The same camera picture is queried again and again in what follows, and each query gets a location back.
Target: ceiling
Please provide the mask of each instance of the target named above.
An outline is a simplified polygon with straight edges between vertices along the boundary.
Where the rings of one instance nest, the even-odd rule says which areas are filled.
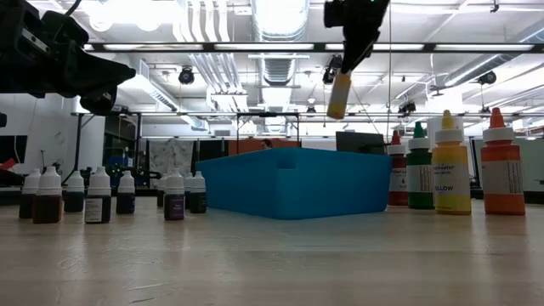
[[[72,1],[30,0],[42,12],[48,9],[63,10],[70,7]],[[323,0],[311,0],[304,41],[335,42],[343,40],[339,28],[326,29],[323,26]],[[250,0],[228,0],[228,33],[233,42],[252,42],[255,40],[252,26]],[[501,0],[500,9],[491,13],[492,0],[392,0],[391,20],[386,14],[381,27],[380,42],[439,42],[439,43],[505,43],[524,29],[541,22],[544,25],[544,2],[538,0]],[[205,9],[202,1],[201,28],[205,29]],[[95,0],[83,0],[74,13],[76,20],[89,31],[92,40],[108,43],[133,42],[175,42],[172,20],[177,2],[172,0],[151,1],[146,11],[138,10],[137,4],[126,7],[126,12],[140,19],[159,20],[161,25],[154,31],[142,31],[134,23],[119,21],[108,31],[94,31],[89,24],[90,16],[96,14],[102,4]],[[281,16],[275,16],[282,22]],[[207,84],[199,71],[194,69],[195,82],[181,85],[178,74],[182,65],[191,65],[188,54],[127,54],[128,61],[134,66],[140,60],[150,65],[150,77],[161,89],[179,99],[179,103],[190,111],[206,111]],[[307,59],[297,62],[296,74],[292,85],[291,105],[301,105],[305,109],[308,99],[315,99],[317,105],[328,103],[329,86],[324,86],[321,78],[330,54],[308,54]],[[361,63],[352,75],[353,92],[349,95],[349,108],[360,110],[362,105],[369,111],[385,111],[388,101],[403,93],[415,82],[431,82],[432,76],[452,73],[477,59],[480,54],[373,54]],[[478,111],[482,102],[516,96],[525,90],[541,85],[544,70],[542,54],[526,54],[496,69],[497,82],[484,85],[466,83],[445,91],[446,96],[462,97],[463,111]],[[249,106],[261,105],[261,77],[258,74],[258,61],[248,59],[248,54],[235,54],[235,65],[240,75],[243,88],[247,91]],[[388,82],[389,68],[394,76]],[[419,111],[428,111],[433,103],[432,95],[423,95],[416,100]],[[133,110],[157,111],[160,107],[141,88],[121,86],[119,104],[128,105]],[[392,108],[403,100],[395,100]],[[508,111],[518,111],[532,105],[544,104],[544,91],[532,95],[530,99],[521,99],[508,106]]]

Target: paint bottle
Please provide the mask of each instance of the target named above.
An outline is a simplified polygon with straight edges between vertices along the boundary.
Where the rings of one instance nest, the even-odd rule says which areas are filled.
[[[449,110],[442,116],[442,130],[435,133],[433,149],[434,205],[442,214],[469,215],[470,182],[467,147],[461,145],[462,131],[455,127]]]
[[[196,172],[192,179],[190,192],[190,212],[205,213],[207,210],[206,204],[206,180],[200,171]]]
[[[191,192],[191,189],[192,189],[192,183],[193,183],[193,173],[187,173],[184,176],[185,209],[190,209],[190,192]]]
[[[130,171],[125,171],[117,188],[117,214],[132,214],[136,203],[136,188]]]
[[[32,203],[32,222],[54,224],[62,213],[62,187],[55,167],[48,167],[40,177],[36,198]]]
[[[79,171],[68,179],[68,186],[64,195],[65,213],[81,213],[85,206],[85,183]]]
[[[85,205],[86,224],[106,224],[111,218],[110,176],[104,167],[98,167],[89,180],[87,203]]]
[[[179,174],[179,169],[173,169],[173,173],[167,179],[164,192],[164,219],[183,220],[185,217],[185,189],[184,177]]]
[[[19,204],[19,218],[21,219],[32,218],[32,202],[36,197],[41,176],[40,169],[34,169],[25,178]]]
[[[525,215],[521,154],[513,140],[513,129],[505,127],[501,110],[494,108],[481,150],[486,214]]]
[[[163,173],[156,186],[156,206],[159,208],[164,206],[164,190],[167,186],[167,179],[168,174]]]
[[[430,147],[422,124],[416,122],[414,138],[408,141],[410,153],[406,156],[408,207],[412,209],[434,209],[433,154],[428,151]]]
[[[408,206],[408,191],[406,184],[406,148],[400,144],[399,132],[393,132],[388,155],[393,162],[393,170],[389,180],[389,205]]]

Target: red paint bottle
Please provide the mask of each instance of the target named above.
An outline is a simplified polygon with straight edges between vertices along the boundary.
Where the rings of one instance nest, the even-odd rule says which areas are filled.
[[[406,183],[406,148],[400,144],[399,132],[393,132],[393,140],[388,147],[388,155],[393,161],[389,180],[389,205],[408,206],[408,184]]]
[[[513,140],[513,130],[505,127],[501,110],[494,108],[481,150],[486,214],[525,215],[521,154]]]

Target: table surface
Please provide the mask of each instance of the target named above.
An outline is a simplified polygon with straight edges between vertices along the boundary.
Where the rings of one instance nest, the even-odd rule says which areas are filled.
[[[17,219],[0,207],[0,304],[543,305],[544,206],[526,217],[389,208],[278,221],[209,210],[165,222]]]

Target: black metal frame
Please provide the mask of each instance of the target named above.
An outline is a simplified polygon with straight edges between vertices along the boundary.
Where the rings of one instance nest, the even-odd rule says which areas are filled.
[[[86,115],[94,116],[91,114],[81,114],[81,113],[72,113],[73,116],[77,116],[77,137],[76,137],[76,156],[74,158],[74,167],[72,168],[70,174],[65,178],[62,184],[66,184],[66,181],[71,177],[71,175],[79,168],[79,151],[81,148],[81,137],[82,137],[82,119]],[[138,168],[139,166],[139,141],[142,139],[142,113],[141,112],[123,112],[123,113],[110,113],[106,116],[137,116],[138,117],[138,126],[136,127],[136,139],[134,144],[134,163],[133,167]]]
[[[275,113],[275,112],[246,112],[246,113],[236,113],[236,154],[240,154],[240,117],[243,116],[258,116],[260,118],[274,118],[277,116],[294,116],[297,118],[297,146],[300,147],[300,113],[297,112],[286,112],[286,113]]]
[[[220,45],[231,45],[235,48],[221,48]],[[250,48],[248,45],[263,45],[262,48]],[[312,45],[311,48],[293,48],[293,44]],[[249,53],[249,54],[338,54],[341,48],[328,48],[327,45],[343,45],[342,42],[91,42],[86,51],[88,53]],[[507,42],[377,42],[376,45],[385,45],[372,51],[374,54],[542,54],[544,43],[507,43]],[[467,49],[444,50],[439,45],[455,45]],[[533,46],[526,50],[513,50],[512,46]]]

